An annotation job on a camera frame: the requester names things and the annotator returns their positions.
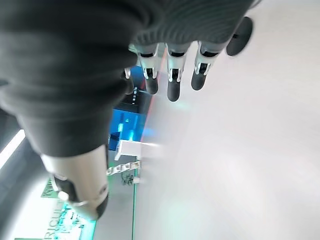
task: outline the robotic hand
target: robotic hand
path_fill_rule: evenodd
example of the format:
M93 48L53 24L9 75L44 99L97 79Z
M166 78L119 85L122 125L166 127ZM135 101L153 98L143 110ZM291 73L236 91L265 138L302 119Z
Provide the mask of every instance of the robotic hand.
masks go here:
M155 94L157 47L166 43L174 102L191 42L199 41L191 83L199 90L252 3L0 0L0 78L9 83L0 104L17 117L62 200L91 220L106 208L109 121L137 62L129 44Z

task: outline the black rubber pad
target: black rubber pad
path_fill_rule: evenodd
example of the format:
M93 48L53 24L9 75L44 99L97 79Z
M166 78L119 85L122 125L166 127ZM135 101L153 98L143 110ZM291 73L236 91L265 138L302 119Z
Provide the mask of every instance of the black rubber pad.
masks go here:
M145 80L145 87L148 93L154 95L158 92L158 80L151 78Z

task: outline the white floor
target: white floor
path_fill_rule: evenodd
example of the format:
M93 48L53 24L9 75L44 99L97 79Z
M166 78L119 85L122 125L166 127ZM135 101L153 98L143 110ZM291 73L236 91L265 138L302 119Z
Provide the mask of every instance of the white floor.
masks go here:
M166 63L137 188L135 240L320 239L320 2L264 0L237 57L223 52L180 99Z

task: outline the blue light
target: blue light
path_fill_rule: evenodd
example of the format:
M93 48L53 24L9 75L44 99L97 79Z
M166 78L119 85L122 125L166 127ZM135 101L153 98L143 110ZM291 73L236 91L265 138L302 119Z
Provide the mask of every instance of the blue light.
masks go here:
M122 132L124 129L124 124L123 123L119 123L118 125L118 132Z
M134 140L134 131L133 130L131 130L130 131L130 135L129 135L129 141L133 141Z

